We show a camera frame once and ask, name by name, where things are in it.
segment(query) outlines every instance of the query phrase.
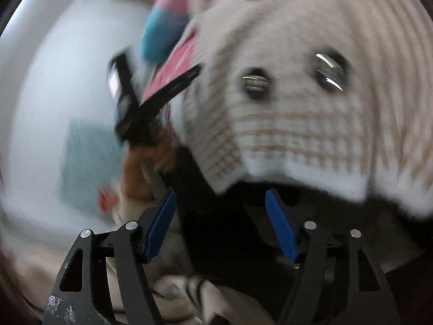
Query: silver screw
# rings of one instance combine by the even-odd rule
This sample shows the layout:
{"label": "silver screw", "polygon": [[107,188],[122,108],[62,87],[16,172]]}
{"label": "silver screw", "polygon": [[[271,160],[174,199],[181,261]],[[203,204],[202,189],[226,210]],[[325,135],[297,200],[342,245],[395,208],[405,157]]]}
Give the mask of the silver screw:
{"label": "silver screw", "polygon": [[81,238],[87,238],[88,236],[90,236],[90,234],[92,234],[92,231],[90,231],[90,230],[83,230],[80,233],[80,237]]}
{"label": "silver screw", "polygon": [[351,231],[350,231],[350,235],[351,235],[352,237],[354,237],[354,238],[360,238],[360,236],[361,236],[361,232],[358,231],[358,230],[351,230]]}
{"label": "silver screw", "polygon": [[126,229],[127,229],[127,230],[135,230],[135,229],[137,228],[137,226],[138,226],[137,221],[129,221],[129,222],[126,224]]}
{"label": "silver screw", "polygon": [[307,221],[306,223],[304,223],[304,226],[307,230],[315,230],[317,224],[314,221]]}

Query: blue pad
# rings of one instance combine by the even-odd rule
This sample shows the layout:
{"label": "blue pad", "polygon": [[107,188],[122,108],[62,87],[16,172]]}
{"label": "blue pad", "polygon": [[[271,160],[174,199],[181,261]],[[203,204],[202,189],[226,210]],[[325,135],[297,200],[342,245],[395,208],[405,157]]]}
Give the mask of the blue pad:
{"label": "blue pad", "polygon": [[280,206],[279,197],[272,190],[266,192],[265,206],[284,256],[296,262],[299,256],[296,234]]}
{"label": "blue pad", "polygon": [[150,64],[162,64],[168,59],[189,21],[188,15],[177,15],[154,7],[146,21],[141,42],[141,56]]}
{"label": "blue pad", "polygon": [[158,255],[159,250],[161,249],[165,234],[167,233],[168,227],[172,223],[173,215],[176,212],[176,207],[176,194],[173,191],[170,191],[170,194],[163,201],[158,215],[153,220],[153,223],[146,234],[144,256],[149,262]]}

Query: plush toy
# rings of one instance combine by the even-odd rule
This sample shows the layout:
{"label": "plush toy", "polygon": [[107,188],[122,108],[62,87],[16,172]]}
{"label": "plush toy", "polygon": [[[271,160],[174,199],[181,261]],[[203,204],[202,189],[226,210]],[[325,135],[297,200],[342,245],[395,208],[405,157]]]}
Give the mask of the plush toy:
{"label": "plush toy", "polygon": [[148,64],[163,63],[189,21],[188,0],[156,0],[145,25],[141,55]]}

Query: knitted fabric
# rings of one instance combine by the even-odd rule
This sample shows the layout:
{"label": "knitted fabric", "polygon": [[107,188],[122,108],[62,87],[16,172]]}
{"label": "knitted fabric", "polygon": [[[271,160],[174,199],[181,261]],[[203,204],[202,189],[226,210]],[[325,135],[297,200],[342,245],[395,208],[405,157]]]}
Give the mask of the knitted fabric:
{"label": "knitted fabric", "polygon": [[[215,0],[201,16],[183,100],[185,144],[217,193],[239,180],[297,182],[361,202],[368,193],[417,217],[433,212],[433,24],[418,0]],[[344,92],[311,77],[333,48]],[[242,86],[272,77],[270,99]]]}

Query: beige fabric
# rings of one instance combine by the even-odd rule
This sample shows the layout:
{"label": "beige fabric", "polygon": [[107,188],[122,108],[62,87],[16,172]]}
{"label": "beige fabric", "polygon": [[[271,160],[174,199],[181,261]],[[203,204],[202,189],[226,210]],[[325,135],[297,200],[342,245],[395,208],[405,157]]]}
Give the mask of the beige fabric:
{"label": "beige fabric", "polygon": [[[183,122],[217,193],[241,179],[295,181],[433,212],[433,27],[418,0],[215,0],[200,31],[194,63],[204,69]],[[351,65],[342,93],[308,72],[321,47]],[[250,67],[272,75],[265,103],[242,89]]]}

